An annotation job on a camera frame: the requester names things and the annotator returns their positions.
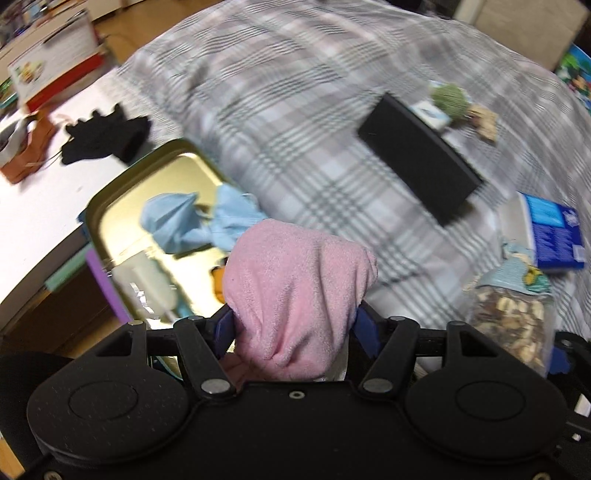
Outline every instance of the blue package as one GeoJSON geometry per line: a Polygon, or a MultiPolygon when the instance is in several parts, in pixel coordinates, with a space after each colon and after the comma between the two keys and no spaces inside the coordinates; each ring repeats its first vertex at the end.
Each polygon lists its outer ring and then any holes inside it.
{"type": "Polygon", "coordinates": [[[579,270],[585,248],[577,210],[518,192],[501,209],[503,235],[532,250],[534,264],[544,272],[579,270]]]}

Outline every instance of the bed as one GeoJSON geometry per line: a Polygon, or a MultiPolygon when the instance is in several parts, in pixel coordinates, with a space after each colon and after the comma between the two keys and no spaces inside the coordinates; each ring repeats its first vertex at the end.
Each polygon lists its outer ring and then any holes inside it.
{"type": "MultiPolygon", "coordinates": [[[[496,211],[516,190],[591,227],[591,119],[553,74],[475,28],[374,0],[226,0],[118,71],[273,218],[370,247],[367,300],[424,327],[463,319],[466,289],[501,259],[496,211]],[[355,132],[385,91],[410,105],[455,82],[499,113],[496,146],[444,139],[486,180],[442,228],[355,132]]],[[[591,334],[591,275],[552,278],[558,328],[591,334]]]]}

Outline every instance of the pink cloth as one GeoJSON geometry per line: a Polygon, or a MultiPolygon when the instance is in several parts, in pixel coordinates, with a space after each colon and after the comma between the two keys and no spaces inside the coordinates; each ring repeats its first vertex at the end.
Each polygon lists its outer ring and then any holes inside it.
{"type": "Polygon", "coordinates": [[[230,378],[312,380],[328,371],[378,275],[371,251],[338,236],[263,220],[236,243],[223,276],[235,314],[230,378]]]}

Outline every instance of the gold metal tray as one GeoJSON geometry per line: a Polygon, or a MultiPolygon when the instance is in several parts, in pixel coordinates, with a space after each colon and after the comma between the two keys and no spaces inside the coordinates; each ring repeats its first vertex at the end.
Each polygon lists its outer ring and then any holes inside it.
{"type": "MultiPolygon", "coordinates": [[[[144,203],[161,193],[198,192],[198,208],[208,212],[224,176],[187,140],[172,140],[124,171],[86,209],[86,226],[103,267],[110,271],[140,251],[158,261],[195,315],[209,317],[222,304],[213,293],[209,271],[226,256],[206,246],[186,255],[167,255],[143,230],[139,217],[144,203]]],[[[120,295],[131,314],[134,309],[120,295]]],[[[151,328],[170,328],[169,322],[151,328]]]]}

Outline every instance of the snack bag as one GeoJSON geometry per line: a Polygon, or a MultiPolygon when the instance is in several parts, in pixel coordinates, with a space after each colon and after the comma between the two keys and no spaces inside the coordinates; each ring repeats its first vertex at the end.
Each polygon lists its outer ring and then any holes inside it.
{"type": "Polygon", "coordinates": [[[550,366],[556,312],[550,281],[531,251],[505,244],[506,260],[478,281],[470,324],[540,375],[550,366]]]}

